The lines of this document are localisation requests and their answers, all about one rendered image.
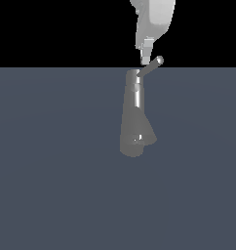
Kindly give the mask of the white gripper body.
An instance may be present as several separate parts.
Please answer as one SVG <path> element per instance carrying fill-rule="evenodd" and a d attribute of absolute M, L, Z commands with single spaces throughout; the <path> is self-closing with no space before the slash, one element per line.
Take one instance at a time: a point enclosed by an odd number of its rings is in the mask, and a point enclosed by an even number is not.
<path fill-rule="evenodd" d="M 136 32 L 136 48 L 139 49 L 146 37 L 159 39 L 169 29 L 169 24 L 154 24 L 149 19 L 149 10 L 145 9 L 138 17 L 138 30 Z"/>

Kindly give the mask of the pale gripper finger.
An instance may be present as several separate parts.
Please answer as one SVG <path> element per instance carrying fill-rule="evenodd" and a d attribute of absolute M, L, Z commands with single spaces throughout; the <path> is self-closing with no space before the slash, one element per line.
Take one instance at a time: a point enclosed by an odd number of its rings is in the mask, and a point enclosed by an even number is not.
<path fill-rule="evenodd" d="M 144 42 L 140 46 L 140 58 L 141 64 L 147 65 L 150 63 L 151 52 L 153 49 L 153 38 L 145 38 Z"/>

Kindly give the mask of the grey faucet handle lever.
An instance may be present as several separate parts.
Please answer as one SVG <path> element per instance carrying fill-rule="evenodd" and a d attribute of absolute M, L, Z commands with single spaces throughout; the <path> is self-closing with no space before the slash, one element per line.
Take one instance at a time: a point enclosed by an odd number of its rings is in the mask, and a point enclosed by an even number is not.
<path fill-rule="evenodd" d="M 153 61 L 151 61 L 137 74 L 137 77 L 143 77 L 144 75 L 148 74 L 149 72 L 159 67 L 163 62 L 164 62 L 163 57 L 157 56 Z"/>

